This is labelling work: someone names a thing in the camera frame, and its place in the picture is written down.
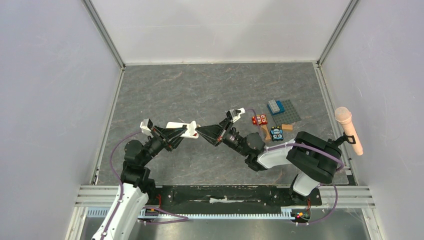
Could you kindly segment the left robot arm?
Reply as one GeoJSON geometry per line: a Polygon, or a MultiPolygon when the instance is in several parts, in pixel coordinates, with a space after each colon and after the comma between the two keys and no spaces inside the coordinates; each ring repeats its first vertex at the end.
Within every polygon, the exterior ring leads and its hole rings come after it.
{"type": "Polygon", "coordinates": [[[148,140],[129,141],[124,147],[124,162],[120,174],[113,168],[118,179],[118,192],[111,207],[93,240],[127,240],[138,216],[146,204],[152,204],[157,198],[155,181],[149,177],[150,169],[146,165],[162,150],[171,152],[183,140],[187,126],[162,128],[147,123],[140,133],[148,135],[148,140]]]}

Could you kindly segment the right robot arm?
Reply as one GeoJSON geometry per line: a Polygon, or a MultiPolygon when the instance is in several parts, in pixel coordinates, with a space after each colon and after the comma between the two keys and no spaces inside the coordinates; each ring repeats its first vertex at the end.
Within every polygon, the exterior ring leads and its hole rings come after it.
{"type": "Polygon", "coordinates": [[[258,132],[241,136],[229,119],[197,127],[196,131],[211,145],[224,144],[244,156],[244,162],[255,172],[282,165],[295,166],[300,173],[288,191],[289,199],[295,204],[306,201],[320,184],[331,184],[335,173],[344,168],[336,141],[325,141],[305,131],[275,146],[267,146],[258,132]]]}

